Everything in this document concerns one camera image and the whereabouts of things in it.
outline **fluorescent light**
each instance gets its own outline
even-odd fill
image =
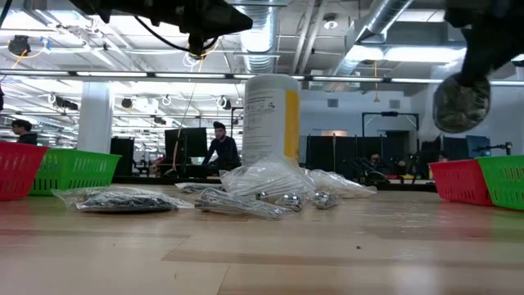
[[[524,81],[491,81],[493,86],[524,86]]]
[[[233,75],[234,79],[251,79],[255,77],[256,75],[246,75],[246,74],[240,74],[240,75]]]
[[[386,51],[387,61],[442,62],[456,61],[466,53],[465,48],[444,48],[438,46],[393,47]]]
[[[76,72],[76,74],[92,77],[147,77],[147,73],[138,72]]]
[[[405,79],[405,78],[393,78],[392,83],[406,83],[406,84],[439,84],[442,82],[441,79]]]
[[[332,76],[314,76],[313,81],[321,82],[374,82],[380,83],[383,78],[373,78],[373,77],[332,77]]]
[[[66,71],[61,70],[0,70],[2,75],[69,75]]]
[[[202,74],[202,73],[156,73],[158,78],[181,78],[181,79],[224,79],[224,74]]]

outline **cable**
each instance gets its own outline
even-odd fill
[[[157,32],[155,32],[152,28],[150,28],[149,25],[146,25],[146,23],[143,22],[138,16],[135,16],[134,19],[137,20],[138,23],[140,25],[142,25],[142,27],[144,27],[144,29],[146,29],[149,33],[151,33],[153,36],[155,36],[157,39],[159,39],[163,43],[171,46],[172,48],[178,49],[180,51],[189,52],[189,49],[180,47],[179,45],[175,45],[175,44],[171,43],[170,41],[166,40],[164,37],[160,36]],[[213,40],[209,44],[205,45],[202,49],[203,50],[207,50],[207,49],[211,48],[213,45],[215,45],[217,43],[218,40],[219,40],[218,37],[214,37]]]
[[[138,16],[135,16],[134,17],[135,20],[138,21],[138,23],[140,25],[142,25],[142,27],[144,27],[144,29],[146,29],[149,33],[151,33],[153,36],[155,36],[157,39],[159,39],[160,41],[166,43],[167,45],[171,46],[172,48],[175,48],[175,49],[178,49],[178,50],[181,50],[181,51],[184,51],[184,52],[189,52],[189,49],[187,48],[183,48],[183,47],[180,47],[178,45],[174,45],[173,43],[171,43],[170,41],[164,39],[164,37],[158,35],[154,30],[152,30],[148,25],[146,25],[145,22],[143,22]]]
[[[9,12],[9,8],[11,8],[11,3],[12,2],[13,2],[13,0],[7,0],[6,4],[3,6],[2,14],[0,14],[0,28],[2,28],[3,21],[7,17],[7,13]]]
[[[16,66],[18,66],[18,64],[20,63],[20,61],[22,60],[22,57],[24,57],[24,54],[27,53],[27,49],[25,49],[22,54],[18,57],[18,59],[16,60],[15,64],[11,67],[12,69],[16,68]]]
[[[202,70],[202,65],[204,64],[204,60],[200,63],[200,66],[198,67],[198,72]],[[177,151],[178,151],[178,141],[180,140],[180,134],[182,133],[182,125],[183,122],[186,120],[187,111],[189,111],[189,107],[191,106],[191,101],[193,100],[193,95],[195,94],[195,90],[197,89],[197,83],[193,85],[193,90],[191,91],[191,97],[189,97],[189,101],[187,102],[186,111],[183,113],[182,119],[180,121],[180,126],[178,127],[178,135],[177,135],[177,142],[174,144],[174,152],[173,152],[173,169],[166,171],[165,173],[168,174],[170,171],[177,170],[176,161],[177,161]]]

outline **wooden table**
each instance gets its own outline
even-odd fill
[[[148,186],[177,194],[176,188]],[[524,214],[384,192],[285,220],[0,203],[6,295],[524,294]]]

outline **basket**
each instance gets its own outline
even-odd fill
[[[27,197],[47,147],[0,143],[0,201]]]
[[[447,161],[430,164],[436,191],[451,202],[493,206],[477,160]]]
[[[97,152],[50,149],[29,194],[51,196],[52,189],[109,186],[120,158]]]
[[[496,206],[524,210],[524,156],[477,159]]]

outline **yellow label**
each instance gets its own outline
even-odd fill
[[[284,156],[300,160],[300,99],[295,91],[286,91],[286,128]]]

